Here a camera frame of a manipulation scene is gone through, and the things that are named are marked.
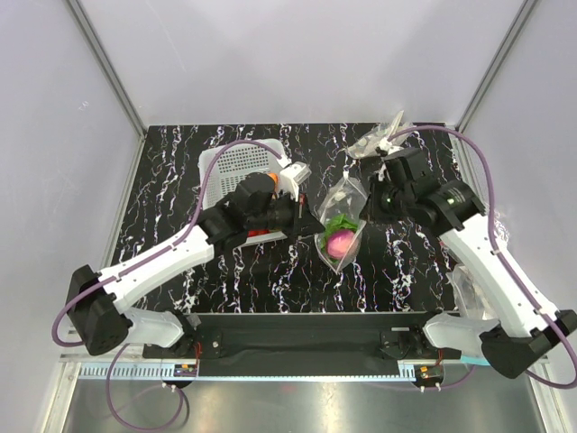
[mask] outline black table surface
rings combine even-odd
[[[293,161],[313,171],[302,186],[313,209],[343,175],[368,178],[380,158],[356,161],[344,148],[374,124],[241,124],[152,126],[136,172],[113,263],[131,259],[176,233],[197,204],[198,157],[204,149],[237,139],[280,140]],[[411,135],[442,179],[459,177],[447,134]],[[356,261],[334,274],[312,238],[234,250],[164,283],[136,306],[191,312],[364,312],[453,309],[446,274],[448,252],[411,221],[367,226]]]

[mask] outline white plastic crate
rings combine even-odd
[[[279,140],[266,139],[258,140],[258,142],[268,145],[271,149],[280,153],[280,155],[286,155],[282,143]],[[219,147],[215,147],[206,149],[200,154],[198,170],[200,171],[201,181],[205,177],[208,165],[219,150]],[[210,173],[208,185],[206,186],[206,194],[202,200],[202,207],[203,209],[207,209],[214,206],[218,200],[229,192],[234,191],[236,185],[251,173],[261,172],[279,175],[281,170],[282,167],[280,167],[277,158],[261,147],[248,143],[234,146],[218,159]],[[275,241],[283,239],[284,237],[286,236],[281,232],[269,233],[267,235],[250,237],[246,244]]]

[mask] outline clear plastic bag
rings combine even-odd
[[[346,152],[355,160],[379,155],[377,153],[377,149],[379,148],[381,141],[388,140],[389,137],[397,130],[402,131],[403,129],[407,129],[412,126],[412,124],[409,123],[400,124],[402,117],[403,112],[400,111],[397,113],[395,119],[390,124],[378,124],[363,137],[361,137],[355,144],[348,147]],[[401,135],[400,137],[397,137],[392,142],[390,142],[390,144],[392,146],[400,146],[405,141],[407,136],[408,134]]]
[[[497,318],[497,314],[467,268],[458,264],[453,272],[447,273],[447,278],[453,286],[454,304],[462,317],[478,320]]]
[[[361,232],[366,223],[359,215],[367,201],[367,193],[348,172],[329,189],[318,209],[325,232],[315,235],[318,255],[334,272],[352,263],[361,247]]]

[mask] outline white wall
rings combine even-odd
[[[456,123],[522,0],[82,0],[146,124]]]
[[[70,274],[100,266],[136,134],[61,0],[0,2],[0,428],[37,431]]]
[[[465,132],[489,158],[511,252],[562,309],[577,309],[575,23],[574,1],[540,2]],[[557,379],[569,382],[564,350],[552,359]],[[577,428],[577,391],[561,395]]]

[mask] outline robotic arm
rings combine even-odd
[[[467,184],[453,180],[442,185],[418,149],[396,150],[384,162],[386,170],[371,178],[362,219],[387,224],[410,217],[430,229],[466,266],[499,317],[475,320],[436,315],[423,327],[432,346],[464,353],[482,351],[493,368],[514,378],[559,343],[544,316],[566,336],[577,328],[575,312],[558,310],[503,246],[501,252],[542,308],[535,311],[531,306],[491,248],[484,207]]]
[[[182,314],[132,305],[183,271],[243,245],[252,230],[278,230],[291,238],[323,232],[307,196],[298,190],[309,174],[306,164],[289,165],[280,172],[277,185],[268,174],[253,173],[214,207],[202,211],[195,226],[100,273],[87,265],[76,270],[67,301],[99,281],[111,281],[68,313],[88,352],[101,355],[120,344],[141,343],[170,348],[175,356],[186,354],[196,331]],[[143,265],[152,260],[154,266]]]

